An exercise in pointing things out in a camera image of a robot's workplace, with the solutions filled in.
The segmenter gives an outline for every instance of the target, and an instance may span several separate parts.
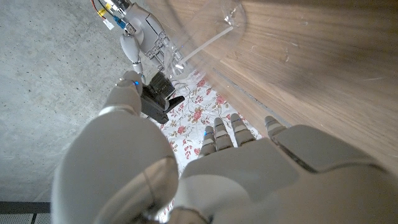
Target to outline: floral fabric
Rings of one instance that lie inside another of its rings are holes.
[[[194,73],[191,80],[194,80],[195,75],[198,74]],[[230,119],[231,114],[238,112],[204,79],[197,83],[174,83],[174,85],[177,91],[173,97],[184,96],[185,101],[169,112],[169,122],[165,125],[154,122],[169,140],[170,147],[177,159],[178,173],[181,175],[185,166],[190,161],[197,159],[206,126],[213,126],[214,119],[221,118],[229,135],[234,136]],[[242,119],[255,138],[262,138],[256,129],[243,117]],[[232,142],[236,147],[234,138],[232,138]],[[167,215],[173,205],[174,201],[164,208],[159,214],[159,221],[167,221]]]

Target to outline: gray concrete surface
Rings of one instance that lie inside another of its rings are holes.
[[[0,201],[48,202],[57,164],[131,63],[90,0],[0,6]]]

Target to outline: clear plastic bag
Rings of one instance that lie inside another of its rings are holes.
[[[165,75],[201,79],[241,40],[246,15],[238,0],[209,0],[166,44]]]

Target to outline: cable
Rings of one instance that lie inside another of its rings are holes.
[[[97,12],[97,14],[98,14],[99,16],[101,16],[100,13],[99,13],[98,10],[97,10],[97,7],[95,7],[94,0],[91,0],[91,3],[92,3],[92,5],[93,5],[95,11]]]
[[[98,2],[101,4],[101,6],[106,10],[106,12],[109,13],[109,15],[113,16],[113,14],[111,12],[108,11],[108,9],[104,6],[104,4],[102,4],[102,2],[100,0],[98,0]]]

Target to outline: wood grain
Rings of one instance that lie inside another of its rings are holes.
[[[170,33],[205,3],[154,2],[148,1]],[[208,70],[213,87],[264,135],[264,116],[273,111],[337,136],[398,173],[398,2],[241,2],[247,29]]]

